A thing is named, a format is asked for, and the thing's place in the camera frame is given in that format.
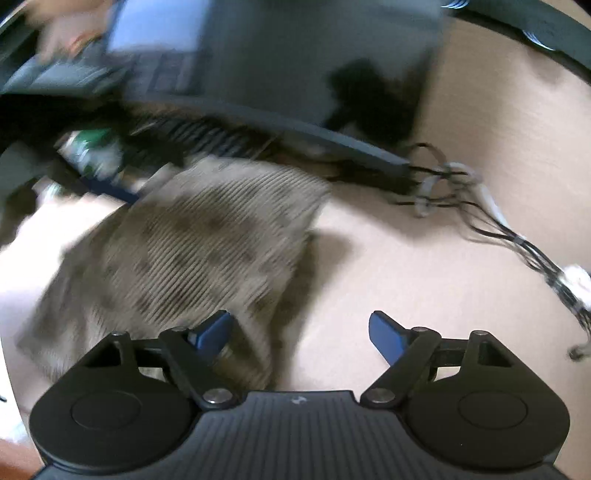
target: ribbed black plastic surface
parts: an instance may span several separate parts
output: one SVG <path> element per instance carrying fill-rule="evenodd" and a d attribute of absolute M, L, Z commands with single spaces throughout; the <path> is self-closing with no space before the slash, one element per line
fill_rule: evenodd
<path fill-rule="evenodd" d="M 38 480 L 80 479 L 46 468 Z M 564 480 L 550 465 L 486 475 L 446 465 L 421 450 L 396 415 L 368 410 L 351 392 L 250 393 L 229 411 L 203 415 L 172 454 L 109 480 Z"/>

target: wire bundle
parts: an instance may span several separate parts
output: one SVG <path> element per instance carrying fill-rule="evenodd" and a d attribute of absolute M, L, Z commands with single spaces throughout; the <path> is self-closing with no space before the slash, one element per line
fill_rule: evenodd
<path fill-rule="evenodd" d="M 408 154 L 421 148 L 427 149 L 437 160 L 437 167 L 411 166 L 413 172 L 427 175 L 419 182 L 412 200 L 394 200 L 392 203 L 414 206 L 420 217 L 428 216 L 437 208 L 455 208 L 470 230 L 488 238 L 507 242 L 528 267 L 544 276 L 546 283 L 553 288 L 587 332 L 587 344 L 569 350 L 571 359 L 580 360 L 591 355 L 591 313 L 561 281 L 561 268 L 538 247 L 509 227 L 500 208 L 474 170 L 461 163 L 449 162 L 441 150 L 429 143 L 412 145 Z M 433 188 L 440 181 L 447 182 L 450 193 L 443 197 L 432 197 Z"/>

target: ribbed fabric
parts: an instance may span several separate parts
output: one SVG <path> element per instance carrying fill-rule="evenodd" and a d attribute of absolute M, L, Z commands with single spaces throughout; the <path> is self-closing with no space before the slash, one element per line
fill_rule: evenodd
<path fill-rule="evenodd" d="M 269 324 L 327 193 L 299 170 L 205 158 L 64 256 L 19 347 L 56 380 L 113 330 L 155 338 L 226 309 L 239 329 L 215 370 L 266 387 Z"/>

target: black cable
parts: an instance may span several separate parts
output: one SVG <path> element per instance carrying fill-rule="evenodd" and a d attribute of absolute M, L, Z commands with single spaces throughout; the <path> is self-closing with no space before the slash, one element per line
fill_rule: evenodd
<path fill-rule="evenodd" d="M 523 258 L 525 263 L 533 270 L 543 273 L 547 282 L 555 282 L 560 275 L 560 268 L 552 262 L 538 247 L 530 241 L 524 239 L 521 235 L 514 232 L 512 229 L 501 223 L 497 218 L 492 216 L 485 208 L 478 202 L 465 200 L 464 195 L 468 194 L 473 200 L 473 194 L 469 187 L 474 185 L 465 181 L 458 181 L 456 177 L 467 176 L 469 173 L 465 171 L 452 170 L 447 161 L 445 154 L 437 147 L 427 142 L 419 142 L 411 145 L 408 153 L 411 154 L 419 148 L 427 149 L 437 161 L 440 170 L 433 170 L 432 168 L 411 166 L 411 170 L 417 173 L 427 173 L 439 177 L 441 180 L 447 180 L 452 193 L 447 197 L 440 198 L 426 198 L 427 206 L 437 208 L 457 208 L 460 217 L 472 231 L 483 235 L 487 238 L 493 238 L 510 242 L 515 246 L 516 252 Z M 397 205 L 416 205 L 416 202 L 397 202 Z M 469 212 L 468 207 L 476 208 L 480 213 L 484 214 L 487 220 L 494 224 L 496 231 L 484 230 L 476 226 L 470 219 L 470 216 L 478 218 L 476 215 Z"/>
<path fill-rule="evenodd" d="M 591 356 L 591 312 L 584 308 L 581 301 L 576 297 L 570 288 L 562 279 L 562 270 L 556 265 L 545 253 L 537 246 L 526 240 L 524 237 L 514 232 L 508 225 L 503 223 L 499 218 L 494 217 L 489 213 L 479 202 L 474 195 L 471 187 L 480 183 L 475 172 L 460 171 L 455 169 L 447 161 L 445 154 L 437 147 L 429 143 L 417 143 L 409 147 L 408 154 L 413 151 L 425 148 L 429 150 L 431 155 L 437 160 L 438 169 L 411 166 L 410 169 L 416 173 L 428 174 L 431 179 L 427 178 L 423 182 L 418 182 L 418 192 L 420 195 L 415 195 L 413 201 L 393 202 L 396 205 L 415 206 L 418 208 L 417 202 L 421 201 L 422 213 L 427 214 L 428 210 L 425 208 L 455 208 L 457 209 L 461 219 L 470 230 L 483 235 L 487 238 L 493 238 L 511 243 L 517 254 L 521 256 L 525 264 L 532 270 L 542 274 L 546 283 L 556 292 L 562 303 L 569 308 L 574 314 L 575 318 L 585 330 L 588 336 L 587 344 L 572 347 L 569 350 L 569 357 L 578 361 L 587 356 Z M 469 176 L 474 180 L 471 182 L 460 181 L 461 176 Z M 441 180 L 446 180 L 451 194 L 445 197 L 432 198 L 425 195 L 426 191 L 431 191 L 433 187 Z M 470 209 L 478 210 L 477 215 Z M 480 228 L 475 225 L 473 219 L 487 224 L 492 227 L 492 231 Z"/>

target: metal pivot screw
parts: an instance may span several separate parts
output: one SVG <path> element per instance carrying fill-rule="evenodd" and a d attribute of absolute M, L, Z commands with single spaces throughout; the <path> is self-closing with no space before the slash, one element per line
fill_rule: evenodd
<path fill-rule="evenodd" d="M 375 405 L 384 405 L 394 400 L 396 395 L 387 388 L 372 388 L 365 394 L 365 398 Z"/>
<path fill-rule="evenodd" d="M 212 388 L 203 394 L 203 399 L 212 405 L 223 405 L 233 398 L 232 392 L 225 388 Z"/>

